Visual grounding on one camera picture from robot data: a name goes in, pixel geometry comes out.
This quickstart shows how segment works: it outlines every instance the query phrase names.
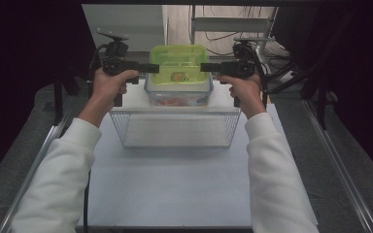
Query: plastic container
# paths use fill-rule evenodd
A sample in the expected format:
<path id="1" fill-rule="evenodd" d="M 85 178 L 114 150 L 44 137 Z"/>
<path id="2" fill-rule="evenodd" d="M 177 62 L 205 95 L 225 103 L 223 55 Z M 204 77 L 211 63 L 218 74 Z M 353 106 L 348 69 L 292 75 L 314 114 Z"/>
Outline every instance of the plastic container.
<path id="1" fill-rule="evenodd" d="M 200 64 L 208 62 L 205 47 L 199 45 L 158 46 L 151 52 L 151 63 L 159 74 L 148 75 L 145 90 L 155 106 L 205 106 L 214 86 Z"/>
<path id="2" fill-rule="evenodd" d="M 130 84 L 123 106 L 110 111 L 125 148 L 228 148 L 240 109 L 227 84 L 214 82 L 205 107 L 163 107 L 150 103 L 140 84 Z"/>

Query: person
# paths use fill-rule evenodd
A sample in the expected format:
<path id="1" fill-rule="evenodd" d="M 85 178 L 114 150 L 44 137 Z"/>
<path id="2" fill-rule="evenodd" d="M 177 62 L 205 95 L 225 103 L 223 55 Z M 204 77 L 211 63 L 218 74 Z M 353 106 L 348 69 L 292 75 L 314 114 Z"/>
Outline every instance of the person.
<path id="1" fill-rule="evenodd" d="M 98 128 L 113 108 L 115 96 L 126 93 L 125 80 L 137 75 L 136 71 L 125 71 L 109 77 L 101 69 L 95 72 L 93 95 L 65 134 L 51 143 L 19 204 L 13 232 L 75 232 L 94 147 L 101 137 Z M 250 138 L 247 152 L 254 232 L 318 232 L 288 142 L 260 99 L 260 78 L 218 79 L 232 85 L 230 94 L 240 98 L 248 119 L 245 128 Z"/>

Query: white long-sleeve shirt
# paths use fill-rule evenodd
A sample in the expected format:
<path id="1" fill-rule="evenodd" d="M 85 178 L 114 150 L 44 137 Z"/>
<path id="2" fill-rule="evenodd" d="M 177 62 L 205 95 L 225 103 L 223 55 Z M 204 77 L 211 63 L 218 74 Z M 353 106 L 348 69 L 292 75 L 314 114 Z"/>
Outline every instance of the white long-sleeve shirt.
<path id="1" fill-rule="evenodd" d="M 288 143 L 271 116 L 253 116 L 245 127 L 254 232 L 318 232 Z M 75 232 L 100 136 L 97 127 L 75 118 L 65 135 L 52 142 L 19 204 L 13 232 Z"/>

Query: green plastic lid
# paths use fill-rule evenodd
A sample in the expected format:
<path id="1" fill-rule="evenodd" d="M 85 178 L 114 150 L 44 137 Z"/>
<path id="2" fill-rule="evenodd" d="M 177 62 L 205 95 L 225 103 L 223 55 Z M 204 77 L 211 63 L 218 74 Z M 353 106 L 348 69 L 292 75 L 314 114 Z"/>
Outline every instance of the green plastic lid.
<path id="1" fill-rule="evenodd" d="M 208 62 L 208 52 L 200 45 L 157 46 L 151 52 L 151 63 L 159 65 L 159 74 L 153 74 L 153 84 L 197 84 L 208 79 L 201 72 L 202 62 Z"/>

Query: gray floor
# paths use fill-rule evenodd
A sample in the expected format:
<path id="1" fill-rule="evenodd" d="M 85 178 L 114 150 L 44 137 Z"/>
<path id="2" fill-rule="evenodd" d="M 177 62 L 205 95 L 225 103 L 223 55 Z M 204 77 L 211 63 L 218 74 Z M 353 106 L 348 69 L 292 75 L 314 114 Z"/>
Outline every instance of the gray floor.
<path id="1" fill-rule="evenodd" d="M 213 47 L 214 50 L 222 48 L 230 48 L 230 46 Z M 274 52 L 284 52 L 273 44 L 270 44 L 270 49 Z M 139 57 L 139 55 L 130 54 L 130 57 L 131 59 L 144 59 L 141 61 L 145 62 L 145 57 Z M 279 83 L 280 80 L 276 80 L 270 84 L 270 87 Z M 80 82 L 80 85 L 82 91 L 77 98 L 74 115 L 77 115 L 85 104 L 86 85 L 84 82 Z M 320 223 L 319 229 L 321 232 L 328 233 L 365 232 L 302 104 L 298 93 L 301 86 L 302 83 L 270 97 L 277 107 L 286 131 L 298 169 Z M 0 164 L 0 224 L 53 124 L 52 105 L 52 86 L 47 86 L 37 92 L 35 108 Z M 331 106 L 326 108 L 325 119 L 327 132 L 335 148 L 373 214 L 373 163 L 371 159 L 346 130 Z M 124 230 L 124 232 L 174 232 L 174 230 Z"/>

